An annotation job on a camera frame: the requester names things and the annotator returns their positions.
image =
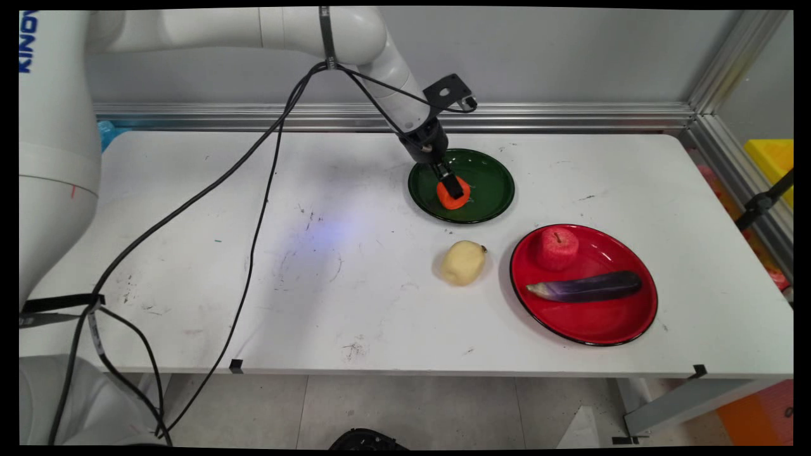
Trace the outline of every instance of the green plate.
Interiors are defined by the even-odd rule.
[[[436,195],[431,167],[418,163],[408,176],[408,191],[420,209],[451,223],[485,222],[507,210],[515,196],[515,182],[504,165],[467,148],[450,148],[445,157],[453,172],[470,185],[470,200],[459,209],[446,209]]]

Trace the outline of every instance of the gray wall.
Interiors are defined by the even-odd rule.
[[[740,141],[794,138],[794,13],[718,112]]]
[[[456,72],[480,102],[684,101],[739,14],[523,6],[381,10],[421,84]],[[88,79],[96,102],[284,102],[315,62],[263,49],[108,54],[88,57]],[[363,101],[363,95],[340,74],[316,76],[302,98],[341,101]]]

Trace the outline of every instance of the potato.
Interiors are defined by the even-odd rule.
[[[483,245],[471,241],[453,244],[442,260],[442,278],[451,285],[468,285],[482,273],[485,252]]]

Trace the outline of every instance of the kinova logo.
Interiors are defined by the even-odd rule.
[[[34,49],[31,44],[36,40],[36,17],[33,16],[37,10],[23,11],[23,20],[19,23],[19,72],[30,73],[31,62],[34,61]]]

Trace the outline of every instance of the red apple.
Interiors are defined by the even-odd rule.
[[[546,228],[541,233],[540,264],[551,271],[568,268],[577,258],[577,236],[565,228]]]

